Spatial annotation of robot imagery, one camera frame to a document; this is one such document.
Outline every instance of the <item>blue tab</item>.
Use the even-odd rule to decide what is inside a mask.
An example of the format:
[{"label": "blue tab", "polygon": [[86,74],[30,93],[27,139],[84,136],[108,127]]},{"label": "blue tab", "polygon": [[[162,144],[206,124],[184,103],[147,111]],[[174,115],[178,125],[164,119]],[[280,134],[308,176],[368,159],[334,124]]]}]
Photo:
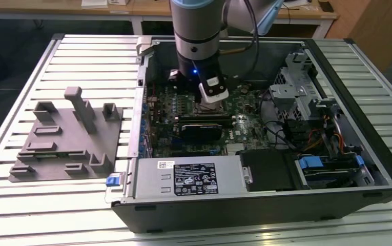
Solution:
[{"label": "blue tab", "polygon": [[107,187],[120,186],[120,177],[108,177],[107,178]]},{"label": "blue tab", "polygon": [[364,165],[364,160],[363,160],[363,157],[360,155],[355,156],[355,159],[358,160],[358,163],[360,166]]},{"label": "blue tab", "polygon": [[322,168],[324,164],[322,163],[319,156],[306,156],[299,160],[299,165],[302,169],[306,168]]}]

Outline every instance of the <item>slotted aluminum table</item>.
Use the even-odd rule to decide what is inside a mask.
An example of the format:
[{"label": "slotted aluminum table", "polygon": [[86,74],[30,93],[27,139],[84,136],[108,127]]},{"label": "slotted aluminum table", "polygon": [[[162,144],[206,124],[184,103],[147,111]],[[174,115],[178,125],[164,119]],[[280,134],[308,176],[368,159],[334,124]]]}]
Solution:
[{"label": "slotted aluminum table", "polygon": [[[318,40],[340,78],[392,151],[392,86],[356,45]],[[10,168],[33,128],[41,100],[72,107],[67,86],[92,106],[124,108],[116,171],[124,171],[138,83],[138,36],[54,39],[0,128],[0,245],[392,245],[392,202],[343,219],[240,228],[134,234],[106,203],[104,179],[11,183]],[[319,79],[327,95],[326,81]]]}]

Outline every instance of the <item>robotic arm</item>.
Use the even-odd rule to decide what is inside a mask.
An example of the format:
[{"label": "robotic arm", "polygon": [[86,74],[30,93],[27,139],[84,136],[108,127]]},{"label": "robotic arm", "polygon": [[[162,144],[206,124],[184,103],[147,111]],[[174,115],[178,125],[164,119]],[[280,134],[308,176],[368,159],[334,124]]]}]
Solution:
[{"label": "robotic arm", "polygon": [[[266,34],[275,21],[283,0],[172,0],[172,21],[179,59],[179,73],[188,88],[211,104],[228,97],[219,65],[220,31],[234,26]],[[255,12],[258,30],[247,4]]]}]

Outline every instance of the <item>power supply label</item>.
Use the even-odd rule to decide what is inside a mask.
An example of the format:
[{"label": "power supply label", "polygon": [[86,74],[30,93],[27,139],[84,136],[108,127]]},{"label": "power supply label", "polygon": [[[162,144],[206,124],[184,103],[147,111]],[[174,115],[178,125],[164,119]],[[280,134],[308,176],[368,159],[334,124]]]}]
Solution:
[{"label": "power supply label", "polygon": [[174,173],[176,196],[219,193],[216,166],[214,163],[175,165]]}]

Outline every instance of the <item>floor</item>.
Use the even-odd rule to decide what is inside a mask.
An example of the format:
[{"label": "floor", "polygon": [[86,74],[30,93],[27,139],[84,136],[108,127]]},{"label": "floor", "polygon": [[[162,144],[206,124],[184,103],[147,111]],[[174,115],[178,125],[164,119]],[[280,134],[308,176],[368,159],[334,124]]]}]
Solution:
[{"label": "floor", "polygon": [[[0,81],[0,125],[15,103],[54,33],[132,34],[130,22],[112,21],[45,21],[0,20],[0,54],[9,66],[10,76]],[[171,35],[168,23],[150,23],[148,35]],[[392,66],[384,73],[392,82]]]}]

